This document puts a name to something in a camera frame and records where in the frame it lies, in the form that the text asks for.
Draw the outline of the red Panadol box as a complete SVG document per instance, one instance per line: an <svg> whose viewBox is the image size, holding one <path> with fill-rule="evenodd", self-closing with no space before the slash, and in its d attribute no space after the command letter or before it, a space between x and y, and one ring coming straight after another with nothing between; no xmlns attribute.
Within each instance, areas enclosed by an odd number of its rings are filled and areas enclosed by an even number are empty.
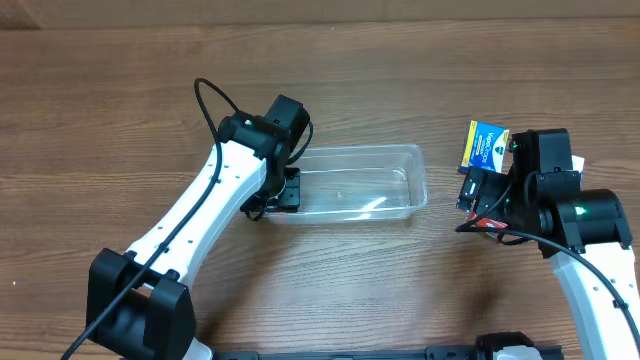
<svg viewBox="0 0 640 360"><path fill-rule="evenodd" d="M468 221L472 221L475 218L477 218L477 214L474 212L471 212L467 218ZM508 224L498 221L498 220L494 220L491 218L482 218L481 220L479 220L477 223L473 224L473 227L489 227L489 228L507 228Z"/></svg>

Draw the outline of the blue yellow VapoDrops box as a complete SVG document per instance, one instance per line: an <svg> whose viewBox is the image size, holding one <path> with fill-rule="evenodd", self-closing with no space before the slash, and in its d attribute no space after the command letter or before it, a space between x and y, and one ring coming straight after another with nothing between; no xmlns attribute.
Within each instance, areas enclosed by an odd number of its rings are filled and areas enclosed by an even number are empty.
<svg viewBox="0 0 640 360"><path fill-rule="evenodd" d="M471 168L481 168L501 173L509 137L507 128L472 120L458 171L466 174Z"/></svg>

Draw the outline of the clear plastic container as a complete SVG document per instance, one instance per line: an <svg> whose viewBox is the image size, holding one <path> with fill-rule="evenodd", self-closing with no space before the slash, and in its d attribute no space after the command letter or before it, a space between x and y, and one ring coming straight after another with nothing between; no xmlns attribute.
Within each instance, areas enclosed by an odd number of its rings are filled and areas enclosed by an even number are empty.
<svg viewBox="0 0 640 360"><path fill-rule="evenodd" d="M428 202L423 151L415 144L314 147L294 166L300 206L266 213L272 223L406 219Z"/></svg>

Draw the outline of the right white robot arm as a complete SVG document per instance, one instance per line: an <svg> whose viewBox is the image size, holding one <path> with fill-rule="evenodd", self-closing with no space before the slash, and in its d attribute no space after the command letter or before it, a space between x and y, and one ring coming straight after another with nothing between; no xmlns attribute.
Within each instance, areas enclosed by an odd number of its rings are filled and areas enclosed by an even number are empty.
<svg viewBox="0 0 640 360"><path fill-rule="evenodd" d="M583 190L572 166L521 164L507 174L471 168L457 205L473 215L460 232L493 233L504 246L538 245L561 284L586 358L638 358L633 236L612 191Z"/></svg>

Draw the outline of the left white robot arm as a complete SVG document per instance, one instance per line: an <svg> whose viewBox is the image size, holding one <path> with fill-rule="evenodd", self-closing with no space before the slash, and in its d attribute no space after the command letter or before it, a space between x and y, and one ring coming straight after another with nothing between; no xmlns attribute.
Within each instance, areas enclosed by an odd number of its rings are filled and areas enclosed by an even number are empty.
<svg viewBox="0 0 640 360"><path fill-rule="evenodd" d="M156 227L125 252L104 248L93 260L82 337L125 359L213 358L195 335L195 278L235 213L279 205L311 127L304 110L225 118L207 164Z"/></svg>

